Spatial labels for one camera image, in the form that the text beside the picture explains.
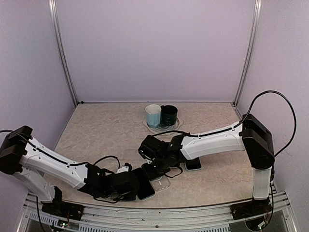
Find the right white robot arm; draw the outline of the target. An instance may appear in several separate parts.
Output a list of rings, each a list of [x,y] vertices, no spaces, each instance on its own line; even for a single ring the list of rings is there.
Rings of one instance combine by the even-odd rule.
[[[252,114],[205,134],[180,132],[170,142],[148,135],[138,149],[148,160],[142,168],[149,180],[163,176],[180,163],[229,151],[246,151],[249,157],[253,168],[253,199],[247,203],[247,211],[256,215],[266,206],[275,155],[271,132]]]

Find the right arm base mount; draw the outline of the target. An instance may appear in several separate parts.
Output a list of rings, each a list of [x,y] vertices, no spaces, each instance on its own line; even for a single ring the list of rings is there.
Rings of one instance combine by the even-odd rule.
[[[252,199],[248,202],[233,204],[230,206],[230,209],[233,220],[238,220],[271,212],[272,204],[269,198],[267,198],[266,200]]]

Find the black phone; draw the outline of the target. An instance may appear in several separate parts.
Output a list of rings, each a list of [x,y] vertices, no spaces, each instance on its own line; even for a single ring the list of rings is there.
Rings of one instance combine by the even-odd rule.
[[[133,173],[136,175],[139,181],[139,190],[137,196],[140,200],[148,199],[155,195],[155,190],[151,185],[150,181],[148,180],[147,176],[144,174],[142,168],[137,168],[133,170]]]

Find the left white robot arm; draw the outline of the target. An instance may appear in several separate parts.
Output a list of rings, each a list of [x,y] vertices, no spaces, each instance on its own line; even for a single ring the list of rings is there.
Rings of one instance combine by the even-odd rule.
[[[0,171],[21,180],[43,203],[48,203],[57,215],[67,211],[61,199],[61,190],[49,184],[41,173],[57,178],[72,188],[96,200],[111,203],[133,201],[140,187],[132,171],[115,173],[87,161],[75,162],[42,145],[31,133],[32,128],[22,126],[6,133],[0,147]]]

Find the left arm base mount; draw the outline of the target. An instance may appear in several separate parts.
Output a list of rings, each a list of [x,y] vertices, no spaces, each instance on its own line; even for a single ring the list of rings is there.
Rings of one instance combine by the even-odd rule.
[[[84,206],[64,202],[59,208],[56,208],[48,204],[43,204],[42,211],[54,216],[80,221],[84,212]]]

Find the clear magsafe phone case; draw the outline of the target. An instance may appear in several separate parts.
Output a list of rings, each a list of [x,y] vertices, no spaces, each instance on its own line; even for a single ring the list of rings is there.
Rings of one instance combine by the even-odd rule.
[[[150,181],[155,192],[165,190],[170,187],[170,181],[166,176]]]

